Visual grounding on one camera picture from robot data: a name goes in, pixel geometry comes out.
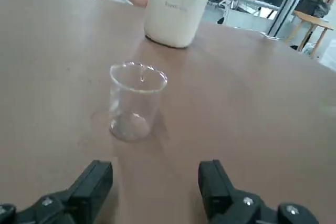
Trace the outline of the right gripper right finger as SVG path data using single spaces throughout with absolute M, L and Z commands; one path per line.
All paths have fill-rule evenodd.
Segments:
M 236 189 L 220 161 L 202 161 L 198 186 L 209 223 L 318 223 L 306 207 L 285 202 L 276 210 L 256 194 Z

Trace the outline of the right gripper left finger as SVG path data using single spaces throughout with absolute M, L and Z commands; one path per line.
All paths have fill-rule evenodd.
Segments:
M 112 163 L 94 160 L 68 189 L 43 195 L 22 211 L 1 204 L 1 223 L 94 223 L 112 185 Z

